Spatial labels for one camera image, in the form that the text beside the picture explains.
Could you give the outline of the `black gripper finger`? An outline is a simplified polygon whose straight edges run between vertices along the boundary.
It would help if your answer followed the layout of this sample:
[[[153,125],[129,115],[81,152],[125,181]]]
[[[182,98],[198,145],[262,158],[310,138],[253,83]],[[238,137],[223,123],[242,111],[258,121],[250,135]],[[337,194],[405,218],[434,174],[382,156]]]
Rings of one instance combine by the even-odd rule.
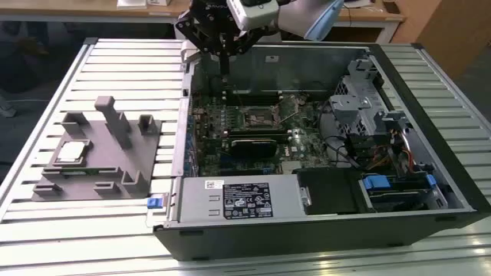
[[[242,55],[250,50],[254,39],[255,33],[253,31],[242,32],[238,36],[234,33],[226,33],[226,75],[231,73],[231,57]]]
[[[221,41],[221,35],[209,37],[198,27],[199,22],[191,16],[189,10],[181,15],[177,28],[203,53],[218,56],[221,75],[226,76],[226,50]]]

